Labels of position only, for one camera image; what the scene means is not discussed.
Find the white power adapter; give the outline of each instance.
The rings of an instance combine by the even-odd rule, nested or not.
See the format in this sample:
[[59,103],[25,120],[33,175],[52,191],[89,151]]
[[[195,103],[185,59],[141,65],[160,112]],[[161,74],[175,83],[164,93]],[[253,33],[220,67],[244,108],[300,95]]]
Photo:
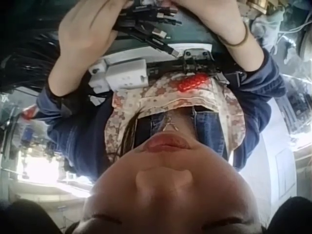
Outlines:
[[98,60],[95,64],[93,64],[89,68],[89,72],[91,73],[91,75],[95,75],[100,72],[106,72],[106,70],[107,70],[107,64],[103,59]]
[[95,96],[90,96],[90,101],[95,105],[95,106],[100,106],[106,99],[103,97],[95,97]]
[[90,79],[89,85],[93,88],[96,94],[110,91],[109,84],[105,79],[105,72],[99,72],[93,75]]
[[147,66],[144,59],[109,66],[106,81],[113,91],[148,87]]

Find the cable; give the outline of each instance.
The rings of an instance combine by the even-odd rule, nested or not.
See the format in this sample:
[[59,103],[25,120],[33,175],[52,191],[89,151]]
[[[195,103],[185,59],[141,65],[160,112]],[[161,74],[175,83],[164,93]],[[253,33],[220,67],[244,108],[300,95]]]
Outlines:
[[25,92],[25,91],[22,91],[22,90],[19,90],[19,89],[14,89],[15,91],[18,91],[18,92],[21,92],[21,93],[23,93],[23,94],[27,94],[27,95],[30,95],[30,96],[33,96],[33,97],[38,97],[38,95],[34,95],[34,94],[30,94],[30,93],[28,93],[28,92]]
[[292,34],[292,33],[298,33],[300,32],[305,26],[309,25],[312,23],[312,20],[309,21],[310,17],[312,16],[312,10],[308,13],[307,17],[306,17],[306,20],[304,21],[304,23],[296,28],[293,28],[293,29],[290,29],[289,31],[279,31],[280,34],[280,37],[279,39],[276,41],[276,44],[274,46],[274,55],[277,54],[278,52],[278,44],[281,42],[281,40],[283,39],[283,37],[286,35],[286,34]]
[[181,25],[182,22],[171,19],[176,14],[177,9],[170,7],[152,4],[134,6],[121,11],[113,29],[177,58],[179,51],[163,41],[167,33],[155,26],[156,23]]
[[306,23],[302,24],[299,27],[290,29],[289,31],[279,31],[279,33],[282,33],[282,34],[297,33],[297,32],[300,32],[305,26],[307,26],[307,25],[309,25],[311,23],[312,23],[312,21],[309,21],[309,22],[306,22]]

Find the lips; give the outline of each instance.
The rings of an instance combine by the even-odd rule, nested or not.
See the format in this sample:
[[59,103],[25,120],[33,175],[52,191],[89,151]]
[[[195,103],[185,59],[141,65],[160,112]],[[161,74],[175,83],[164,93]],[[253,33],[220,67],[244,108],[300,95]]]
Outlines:
[[183,149],[190,149],[189,143],[182,137],[175,134],[159,134],[153,136],[143,147],[144,151],[157,152],[175,152]]

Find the denim jacket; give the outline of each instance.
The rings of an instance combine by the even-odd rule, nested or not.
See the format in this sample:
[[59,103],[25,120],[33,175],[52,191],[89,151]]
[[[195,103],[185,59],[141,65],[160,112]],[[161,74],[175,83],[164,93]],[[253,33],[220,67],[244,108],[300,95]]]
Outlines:
[[[247,77],[227,77],[230,89],[237,97],[245,116],[246,136],[234,151],[234,167],[242,169],[259,142],[261,131],[267,126],[271,109],[268,101],[285,95],[286,88],[277,64],[264,50],[261,68]],[[72,163],[77,173],[97,180],[110,166],[106,156],[104,128],[112,114],[112,98],[98,107],[85,101],[75,92],[55,97],[48,87],[40,93],[37,106],[40,119],[48,125],[48,136],[57,144],[57,151]],[[198,140],[228,159],[218,113],[193,107],[191,114]],[[142,144],[158,131],[164,114],[142,118],[136,129],[135,146]]]

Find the metal bracket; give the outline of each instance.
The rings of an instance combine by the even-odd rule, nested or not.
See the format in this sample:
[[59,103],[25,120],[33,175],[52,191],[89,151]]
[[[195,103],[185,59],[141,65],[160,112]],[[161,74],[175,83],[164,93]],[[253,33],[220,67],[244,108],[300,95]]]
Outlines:
[[210,51],[205,49],[185,50],[183,55],[183,68],[186,72],[203,72],[215,74],[219,69],[215,65],[215,60]]

